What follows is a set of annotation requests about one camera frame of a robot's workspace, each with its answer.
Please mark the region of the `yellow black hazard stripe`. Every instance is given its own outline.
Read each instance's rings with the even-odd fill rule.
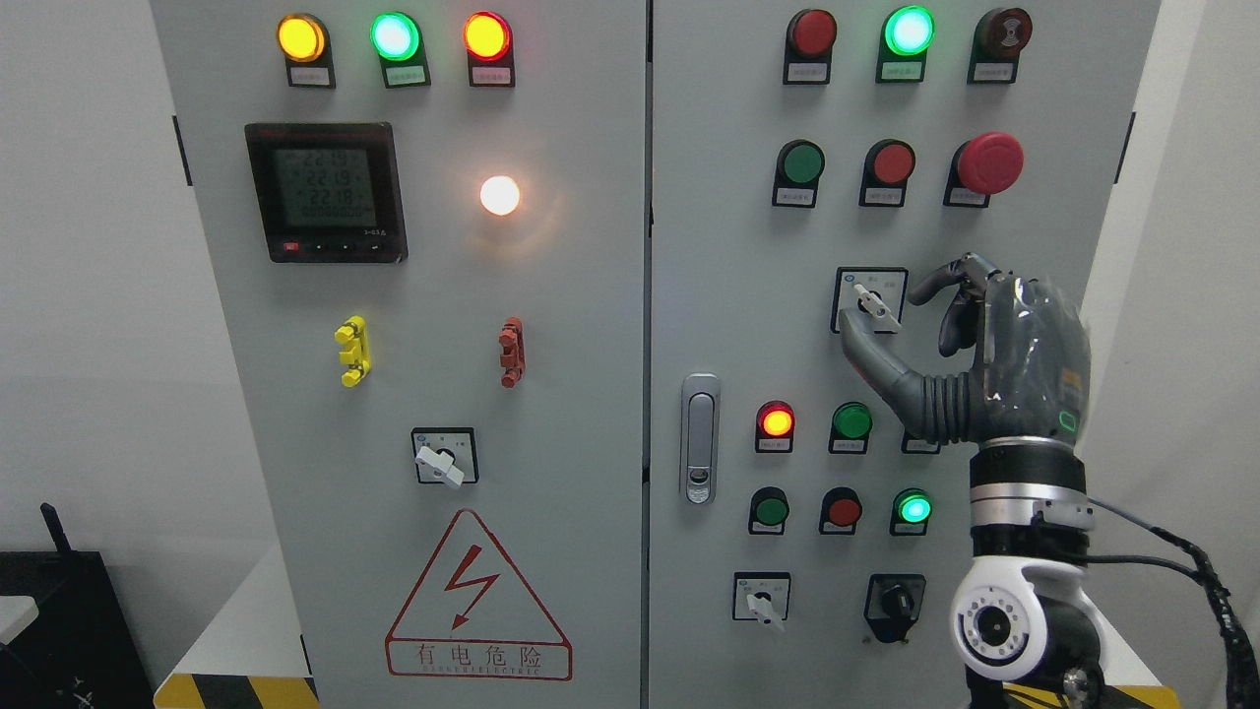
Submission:
[[[310,678],[171,675],[154,695],[155,709],[319,709]]]
[[[1005,686],[1011,706],[1062,709],[1067,700],[1055,693],[1027,686]],[[1109,686],[1102,693],[1102,709],[1181,709],[1177,694],[1167,686]]]

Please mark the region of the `black cable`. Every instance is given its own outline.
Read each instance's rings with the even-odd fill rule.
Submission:
[[[1177,562],[1169,562],[1168,559],[1160,559],[1159,557],[1140,557],[1137,554],[1109,554],[1102,557],[1089,557],[1085,554],[1071,554],[1068,552],[1060,552],[1056,557],[1062,558],[1066,562],[1074,564],[1145,564],[1148,567],[1163,567],[1164,569],[1172,569],[1178,574],[1189,578],[1189,581],[1202,584],[1202,576],[1191,569],[1178,564]]]
[[[1225,584],[1221,583],[1221,578],[1216,574],[1216,569],[1212,568],[1212,560],[1207,558],[1207,553],[1189,540],[1177,536],[1163,528],[1144,523],[1137,515],[1125,513],[1114,505],[1108,505],[1094,497],[1090,499],[1090,502],[1138,525],[1181,549],[1194,560],[1194,567],[1198,569],[1196,583],[1207,594],[1207,604],[1212,608],[1212,615],[1216,616],[1216,623],[1221,628],[1221,640],[1225,641],[1226,706],[1228,709],[1260,708],[1260,669],[1256,667],[1255,650],[1251,647],[1250,638],[1247,638],[1247,632],[1242,628],[1242,622],[1230,606],[1230,589],[1225,588]]]

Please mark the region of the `yellow indicator light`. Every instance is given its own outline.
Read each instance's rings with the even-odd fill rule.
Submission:
[[[769,436],[786,436],[791,431],[791,414],[782,409],[775,409],[761,419],[761,431]]]
[[[328,47],[328,33],[314,15],[286,15],[276,26],[276,42],[291,60],[314,62]]]
[[[484,62],[501,59],[512,47],[512,29],[508,20],[494,13],[474,13],[464,23],[464,45]]]
[[[481,183],[481,205],[491,214],[505,217],[520,205],[520,188],[508,175],[494,175]]]

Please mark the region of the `white switch handle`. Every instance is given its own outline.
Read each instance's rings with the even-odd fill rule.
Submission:
[[[901,331],[901,322],[897,321],[897,316],[892,314],[892,309],[885,305],[878,295],[871,292],[871,288],[861,282],[853,283],[853,290],[858,293],[858,302],[862,303],[862,309],[874,317],[877,322],[885,329]]]
[[[438,453],[422,446],[416,453],[416,465],[432,468],[438,480],[446,484],[446,487],[459,489],[464,485],[464,471],[455,467],[455,458],[449,453]]]
[[[759,623],[762,626],[770,626],[779,632],[786,632],[782,618],[779,617],[779,612],[775,611],[775,607],[769,598],[750,593],[746,597],[746,601],[748,602],[748,612],[752,613]]]

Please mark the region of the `glowing white light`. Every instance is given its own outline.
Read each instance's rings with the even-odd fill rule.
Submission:
[[[520,188],[508,175],[494,175],[481,184],[481,205],[486,212],[504,217],[520,205]]]

